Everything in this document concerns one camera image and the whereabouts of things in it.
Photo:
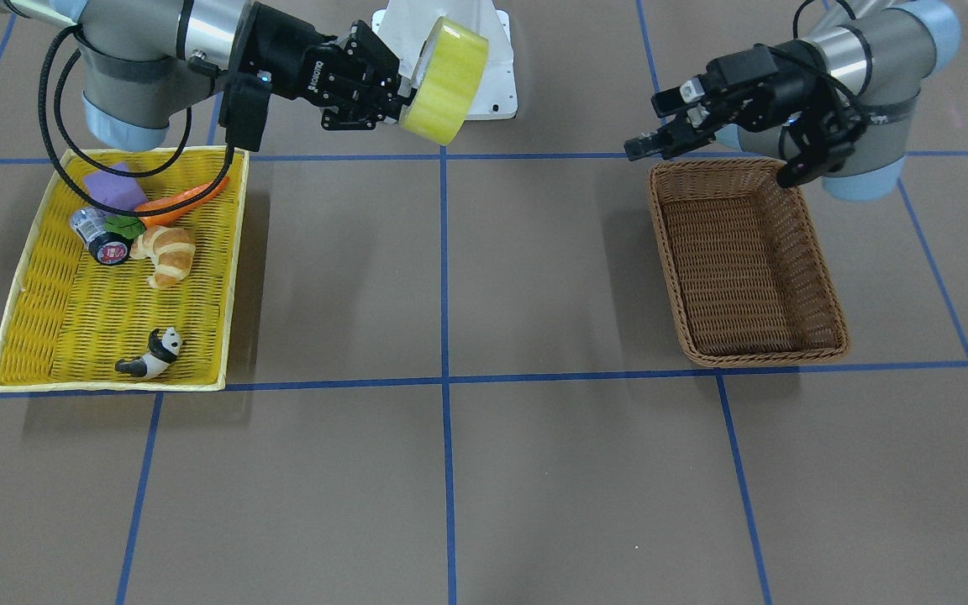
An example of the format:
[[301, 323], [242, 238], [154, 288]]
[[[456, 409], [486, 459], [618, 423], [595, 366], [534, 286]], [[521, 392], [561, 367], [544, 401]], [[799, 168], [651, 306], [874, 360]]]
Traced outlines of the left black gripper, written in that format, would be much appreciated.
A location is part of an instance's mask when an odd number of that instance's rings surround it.
[[815, 87], [810, 70], [767, 45], [712, 59], [702, 73], [650, 99], [661, 126], [623, 142], [623, 152], [630, 161], [673, 160], [729, 125], [760, 133], [802, 111]]

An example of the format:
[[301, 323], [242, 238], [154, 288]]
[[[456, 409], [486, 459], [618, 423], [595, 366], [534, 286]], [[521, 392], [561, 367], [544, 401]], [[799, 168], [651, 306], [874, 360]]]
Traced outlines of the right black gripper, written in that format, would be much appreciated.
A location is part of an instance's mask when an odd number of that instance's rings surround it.
[[232, 76], [258, 74], [271, 97], [302, 99], [323, 109], [327, 130], [373, 130], [398, 122], [418, 84], [399, 73], [400, 59], [366, 22], [347, 34], [322, 34], [304, 20], [252, 3], [232, 45]]

